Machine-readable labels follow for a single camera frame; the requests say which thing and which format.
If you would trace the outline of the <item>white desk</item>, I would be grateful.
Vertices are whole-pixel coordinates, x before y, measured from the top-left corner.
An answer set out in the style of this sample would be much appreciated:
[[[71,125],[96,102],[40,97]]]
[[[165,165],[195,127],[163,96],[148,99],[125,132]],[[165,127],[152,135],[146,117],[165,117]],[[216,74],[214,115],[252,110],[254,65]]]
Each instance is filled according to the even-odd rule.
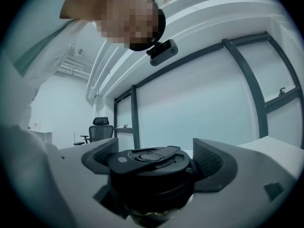
[[[275,158],[286,158],[291,160],[304,159],[304,150],[301,148],[269,136],[238,145],[238,147],[258,151]]]

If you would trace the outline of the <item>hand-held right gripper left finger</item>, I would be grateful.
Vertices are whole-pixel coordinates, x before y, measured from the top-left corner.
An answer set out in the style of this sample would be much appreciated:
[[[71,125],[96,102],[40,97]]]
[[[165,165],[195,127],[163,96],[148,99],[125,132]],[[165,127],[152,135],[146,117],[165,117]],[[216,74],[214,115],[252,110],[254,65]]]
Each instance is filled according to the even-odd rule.
[[[66,180],[80,193],[93,197],[107,184],[107,156],[117,152],[117,138],[60,149]]]

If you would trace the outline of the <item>black framed window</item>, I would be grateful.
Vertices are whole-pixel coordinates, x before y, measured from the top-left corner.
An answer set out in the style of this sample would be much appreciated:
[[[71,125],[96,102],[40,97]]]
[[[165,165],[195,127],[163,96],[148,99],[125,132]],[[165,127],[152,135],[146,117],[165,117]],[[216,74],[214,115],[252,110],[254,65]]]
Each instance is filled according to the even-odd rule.
[[[144,65],[120,89],[120,150],[190,150],[193,138],[241,145],[265,136],[304,147],[304,51],[285,38],[225,39],[162,69]]]

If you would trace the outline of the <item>person's white shirt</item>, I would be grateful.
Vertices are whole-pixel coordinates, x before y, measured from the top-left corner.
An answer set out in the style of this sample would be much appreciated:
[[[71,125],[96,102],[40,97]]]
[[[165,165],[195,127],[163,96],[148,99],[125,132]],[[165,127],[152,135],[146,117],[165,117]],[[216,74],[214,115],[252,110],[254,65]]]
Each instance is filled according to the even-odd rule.
[[[27,129],[40,87],[59,68],[69,43],[106,0],[27,0],[0,45],[0,133]]]

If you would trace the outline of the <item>black plastic cup lid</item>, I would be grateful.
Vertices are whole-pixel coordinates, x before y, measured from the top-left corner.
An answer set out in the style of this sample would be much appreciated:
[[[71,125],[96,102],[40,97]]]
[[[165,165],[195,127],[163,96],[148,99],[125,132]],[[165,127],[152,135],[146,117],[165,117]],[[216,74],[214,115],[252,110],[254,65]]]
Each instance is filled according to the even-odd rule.
[[[106,159],[112,189],[138,212],[183,206],[194,193],[195,165],[177,146],[126,150]]]

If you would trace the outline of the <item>white low cabinet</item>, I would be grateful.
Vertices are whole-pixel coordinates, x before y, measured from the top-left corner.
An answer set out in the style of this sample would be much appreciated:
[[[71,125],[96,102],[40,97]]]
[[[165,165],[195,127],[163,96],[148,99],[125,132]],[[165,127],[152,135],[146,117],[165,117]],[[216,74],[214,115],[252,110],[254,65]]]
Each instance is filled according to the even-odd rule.
[[[52,144],[52,132],[34,131],[28,129],[29,132],[37,135],[44,143]]]

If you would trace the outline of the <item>white ceiling pipe bundle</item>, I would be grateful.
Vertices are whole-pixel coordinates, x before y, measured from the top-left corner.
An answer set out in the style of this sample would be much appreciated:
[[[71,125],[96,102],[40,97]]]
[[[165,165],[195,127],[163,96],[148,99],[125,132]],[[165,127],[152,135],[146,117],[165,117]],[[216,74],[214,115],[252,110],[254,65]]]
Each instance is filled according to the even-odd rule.
[[[271,15],[277,8],[274,0],[171,0],[161,7],[166,16],[163,38],[172,38],[180,46],[179,41],[199,25],[219,23],[226,18]],[[110,80],[128,75],[148,62],[143,52],[132,52],[105,42],[93,65],[85,99],[93,100],[99,91],[105,94],[111,88]]]

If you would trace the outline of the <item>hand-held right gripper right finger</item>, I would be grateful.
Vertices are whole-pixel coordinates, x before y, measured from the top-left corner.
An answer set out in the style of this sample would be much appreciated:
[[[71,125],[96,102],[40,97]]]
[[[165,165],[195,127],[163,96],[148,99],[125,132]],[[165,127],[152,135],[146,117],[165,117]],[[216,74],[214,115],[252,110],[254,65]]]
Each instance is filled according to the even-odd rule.
[[[215,141],[193,139],[194,192],[204,203],[270,203],[296,179],[271,157]]]

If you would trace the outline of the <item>black mesh office chair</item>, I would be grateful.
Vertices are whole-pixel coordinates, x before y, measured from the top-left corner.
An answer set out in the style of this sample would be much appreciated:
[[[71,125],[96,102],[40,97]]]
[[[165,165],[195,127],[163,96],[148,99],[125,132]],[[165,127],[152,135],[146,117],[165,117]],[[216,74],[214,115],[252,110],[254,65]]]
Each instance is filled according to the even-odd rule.
[[[103,139],[112,138],[114,127],[109,124],[107,117],[96,117],[93,120],[93,125],[89,127],[89,135],[81,135],[85,142],[76,142],[74,146],[88,144]]]

